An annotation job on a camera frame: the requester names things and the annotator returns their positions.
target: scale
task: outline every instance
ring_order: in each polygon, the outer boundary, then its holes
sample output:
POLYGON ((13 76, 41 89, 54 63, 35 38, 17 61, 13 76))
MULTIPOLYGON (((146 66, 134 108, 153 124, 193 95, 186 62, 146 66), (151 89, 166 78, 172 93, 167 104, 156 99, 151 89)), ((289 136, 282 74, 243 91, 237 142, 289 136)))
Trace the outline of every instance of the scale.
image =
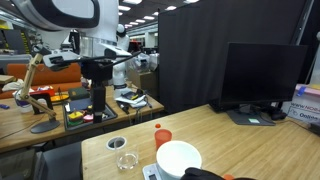
POLYGON ((178 180, 164 172, 157 163, 143 167, 142 172, 145 180, 178 180))

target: glass cup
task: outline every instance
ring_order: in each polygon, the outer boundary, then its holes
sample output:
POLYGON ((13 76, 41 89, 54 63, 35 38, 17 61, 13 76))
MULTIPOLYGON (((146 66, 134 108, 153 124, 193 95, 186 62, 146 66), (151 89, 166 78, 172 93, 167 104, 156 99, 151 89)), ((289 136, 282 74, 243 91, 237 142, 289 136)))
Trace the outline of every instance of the glass cup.
POLYGON ((162 144, 171 141, 172 133, 167 129, 159 129, 154 133, 154 138, 156 140, 156 148, 158 150, 162 144))
POLYGON ((139 154, 136 145, 125 145, 117 147, 117 140, 115 141, 116 162, 119 169, 132 169, 138 164, 139 154))

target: white bowl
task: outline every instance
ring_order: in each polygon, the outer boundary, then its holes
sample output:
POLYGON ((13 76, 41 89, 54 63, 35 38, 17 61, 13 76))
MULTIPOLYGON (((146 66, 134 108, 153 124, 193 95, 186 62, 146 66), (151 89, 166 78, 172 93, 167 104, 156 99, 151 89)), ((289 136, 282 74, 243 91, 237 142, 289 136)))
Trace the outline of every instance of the white bowl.
POLYGON ((157 151, 159 167, 174 178, 181 178, 189 167, 201 168, 202 158, 199 151, 183 141, 169 141, 157 151))

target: monitor stand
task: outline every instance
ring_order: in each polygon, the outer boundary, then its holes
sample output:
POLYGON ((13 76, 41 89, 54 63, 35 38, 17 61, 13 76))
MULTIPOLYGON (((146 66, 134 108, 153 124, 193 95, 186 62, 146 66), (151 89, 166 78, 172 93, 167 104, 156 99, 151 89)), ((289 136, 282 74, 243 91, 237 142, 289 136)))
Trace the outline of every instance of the monitor stand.
POLYGON ((262 117, 260 111, 252 110, 251 105, 240 105, 238 109, 227 111, 231 120, 238 125, 274 126, 272 120, 262 117))

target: black backdrop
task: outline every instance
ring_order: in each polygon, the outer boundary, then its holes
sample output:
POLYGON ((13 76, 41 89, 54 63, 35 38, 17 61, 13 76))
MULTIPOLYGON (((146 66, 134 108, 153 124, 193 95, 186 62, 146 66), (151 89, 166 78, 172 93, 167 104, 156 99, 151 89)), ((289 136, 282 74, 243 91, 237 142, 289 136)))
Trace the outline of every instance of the black backdrop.
POLYGON ((227 43, 294 44, 306 1, 201 0, 160 13, 159 101, 173 113, 216 98, 227 43))

